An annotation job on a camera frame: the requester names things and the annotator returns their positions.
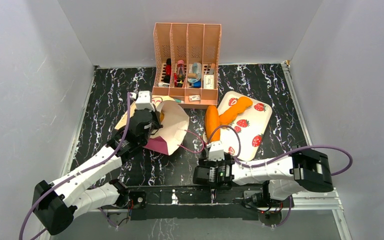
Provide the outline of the pink and cream paper bag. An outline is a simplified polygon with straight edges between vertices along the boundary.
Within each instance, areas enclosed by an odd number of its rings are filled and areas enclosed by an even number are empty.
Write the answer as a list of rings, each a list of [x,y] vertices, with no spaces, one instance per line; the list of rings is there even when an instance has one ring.
[[[173,98],[164,96],[152,96],[155,111],[164,113],[164,119],[161,122],[162,128],[149,138],[145,146],[128,142],[126,140],[127,127],[134,111],[137,110],[135,105],[137,94],[129,92],[127,96],[128,110],[116,125],[113,137],[107,142],[107,146],[114,150],[120,146],[116,153],[118,157],[130,157],[142,149],[170,156],[182,146],[189,130],[190,117]]]

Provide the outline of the long twisted orange bread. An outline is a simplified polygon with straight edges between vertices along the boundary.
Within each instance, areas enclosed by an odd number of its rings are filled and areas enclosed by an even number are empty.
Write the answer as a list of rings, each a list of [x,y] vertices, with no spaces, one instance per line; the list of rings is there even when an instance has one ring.
[[[242,96],[237,99],[236,103],[228,108],[224,113],[219,116],[219,123],[221,125],[228,125],[233,122],[238,115],[242,114],[246,109],[250,108],[253,105],[253,101],[246,97]]]

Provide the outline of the orange baguette bread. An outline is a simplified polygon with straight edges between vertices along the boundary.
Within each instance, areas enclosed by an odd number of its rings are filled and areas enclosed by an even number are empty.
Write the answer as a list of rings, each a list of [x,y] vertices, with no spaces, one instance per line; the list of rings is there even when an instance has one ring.
[[[204,117],[205,134],[207,136],[207,140],[209,143],[220,140],[220,137],[221,137],[220,129],[218,129],[210,139],[211,134],[219,125],[220,125],[220,119],[219,119],[218,109],[214,105],[210,105],[207,108],[205,117]]]

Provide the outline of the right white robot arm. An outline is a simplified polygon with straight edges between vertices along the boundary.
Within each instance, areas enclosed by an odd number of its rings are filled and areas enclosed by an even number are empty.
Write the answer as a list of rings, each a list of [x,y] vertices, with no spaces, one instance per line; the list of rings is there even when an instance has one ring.
[[[265,184],[261,199],[268,207],[301,191],[328,193],[334,189],[328,156],[308,146],[253,163],[229,154],[218,160],[204,156],[195,167],[192,180],[195,185],[219,190],[230,190],[233,184]]]

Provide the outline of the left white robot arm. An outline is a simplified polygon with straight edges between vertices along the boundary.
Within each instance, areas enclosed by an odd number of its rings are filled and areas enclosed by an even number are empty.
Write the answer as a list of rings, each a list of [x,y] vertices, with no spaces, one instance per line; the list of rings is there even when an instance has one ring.
[[[140,152],[162,127],[159,111],[136,109],[126,124],[89,160],[51,183],[39,182],[34,187],[31,212],[45,231],[51,236],[58,235],[75,218],[102,206],[126,207],[131,201],[130,193],[119,180],[91,187]]]

